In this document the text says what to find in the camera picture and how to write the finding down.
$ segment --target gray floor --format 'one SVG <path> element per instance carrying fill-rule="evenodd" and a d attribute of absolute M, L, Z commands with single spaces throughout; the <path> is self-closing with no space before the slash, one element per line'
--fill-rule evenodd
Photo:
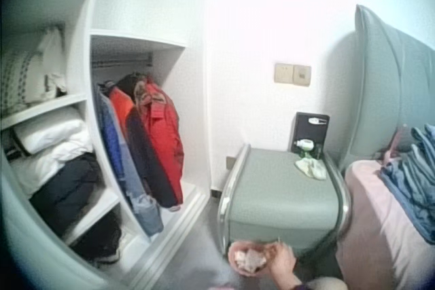
<path fill-rule="evenodd" d="M 224 285 L 238 290 L 276 289 L 268 278 L 246 278 L 231 269 L 218 250 L 217 213 L 218 201 L 212 198 L 154 289 L 207 290 Z M 334 276 L 336 269 L 331 271 L 334 264 L 331 254 L 321 264 L 328 270 L 299 264 L 295 273 L 301 280 L 313 278 L 314 271 L 317 276 Z"/>

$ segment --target nightstand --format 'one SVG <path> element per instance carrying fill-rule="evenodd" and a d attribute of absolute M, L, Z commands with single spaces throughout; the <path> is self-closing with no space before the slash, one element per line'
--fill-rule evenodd
<path fill-rule="evenodd" d="M 328 176 L 316 180 L 296 168 L 299 159 L 292 152 L 244 146 L 221 197 L 222 253 L 236 240 L 280 238 L 301 256 L 343 228 L 349 197 L 333 161 L 324 156 Z"/>

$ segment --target white pillow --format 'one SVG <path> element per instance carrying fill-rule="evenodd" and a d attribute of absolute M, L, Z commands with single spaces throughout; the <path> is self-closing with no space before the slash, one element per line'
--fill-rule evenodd
<path fill-rule="evenodd" d="M 56 27 L 45 31 L 34 50 L 11 48 L 1 57 L 1 115 L 22 111 L 66 91 L 65 56 Z"/>
<path fill-rule="evenodd" d="M 14 132 L 28 153 L 35 154 L 60 143 L 84 128 L 82 117 L 73 107 L 51 111 L 14 127 Z"/>
<path fill-rule="evenodd" d="M 71 135 L 62 143 L 39 152 L 36 156 L 12 161 L 11 167 L 24 194 L 30 198 L 63 168 L 65 162 L 85 152 L 92 152 L 92 141 L 86 128 Z"/>

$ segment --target small bowl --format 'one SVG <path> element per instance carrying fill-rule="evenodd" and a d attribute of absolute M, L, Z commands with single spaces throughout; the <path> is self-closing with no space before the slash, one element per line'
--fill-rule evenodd
<path fill-rule="evenodd" d="M 230 262 L 230 266 L 232 267 L 232 269 L 243 276 L 261 276 L 267 274 L 267 269 L 265 268 L 266 266 L 256 273 L 249 273 L 245 270 L 240 269 L 237 266 L 237 262 L 234 258 L 236 251 L 247 252 L 248 249 L 253 249 L 255 251 L 262 253 L 264 250 L 264 245 L 252 241 L 236 241 L 232 243 L 228 250 L 228 261 Z"/>

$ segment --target gray headboard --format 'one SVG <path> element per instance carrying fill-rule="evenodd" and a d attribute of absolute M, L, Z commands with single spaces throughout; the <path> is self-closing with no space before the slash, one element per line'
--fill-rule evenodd
<path fill-rule="evenodd" d="M 357 5 L 359 74 L 341 170 L 386 148 L 397 127 L 435 123 L 435 51 Z"/>

